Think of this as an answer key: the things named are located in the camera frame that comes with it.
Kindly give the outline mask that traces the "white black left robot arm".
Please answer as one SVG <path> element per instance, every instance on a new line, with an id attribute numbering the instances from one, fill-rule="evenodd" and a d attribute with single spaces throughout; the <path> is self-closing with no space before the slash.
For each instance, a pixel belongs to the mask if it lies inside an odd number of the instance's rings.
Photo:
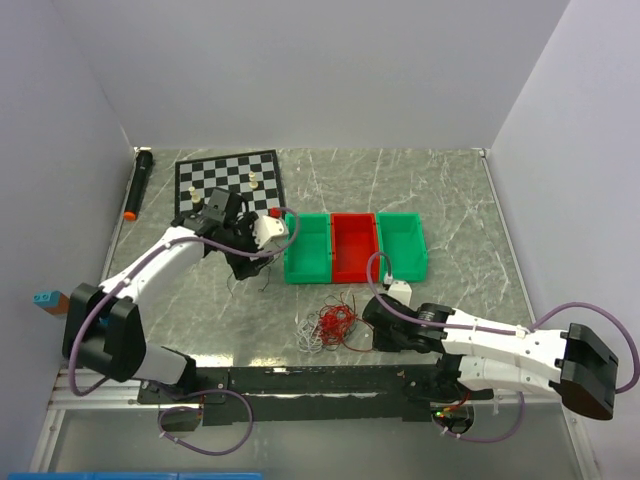
<path id="1" fill-rule="evenodd" d="M 105 380 L 158 383 L 176 402 L 196 393 L 195 359 L 149 343 L 143 316 L 176 277 L 208 254 L 223 252 L 235 278 L 244 280 L 260 272 L 270 259 L 267 247 L 289 232 L 279 209 L 259 215 L 229 190 L 189 195 L 190 210 L 135 262 L 98 286 L 82 283 L 72 292 L 63 339 L 71 372 L 84 367 Z"/>

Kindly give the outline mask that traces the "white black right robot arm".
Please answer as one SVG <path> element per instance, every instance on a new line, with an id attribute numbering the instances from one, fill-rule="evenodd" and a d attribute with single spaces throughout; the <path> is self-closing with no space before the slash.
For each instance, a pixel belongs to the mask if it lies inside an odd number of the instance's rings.
<path id="1" fill-rule="evenodd" d="M 613 417 L 618 358 L 589 327 L 531 330 L 435 303 L 413 310 L 382 294 L 363 319 L 378 351 L 438 353 L 453 364 L 436 375 L 439 392 L 513 390 L 557 396 L 569 410 L 595 420 Z"/>

